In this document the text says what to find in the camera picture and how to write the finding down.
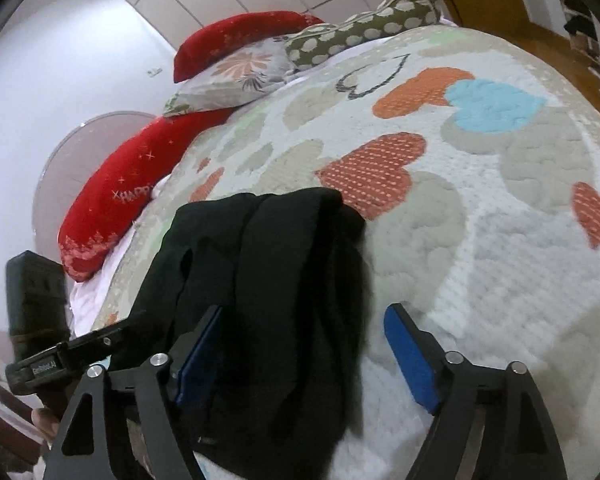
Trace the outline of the person's hand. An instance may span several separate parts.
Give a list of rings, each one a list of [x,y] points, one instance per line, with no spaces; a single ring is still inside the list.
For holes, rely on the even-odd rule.
[[[48,408],[35,408],[31,412],[32,425],[52,444],[58,434],[60,421]]]

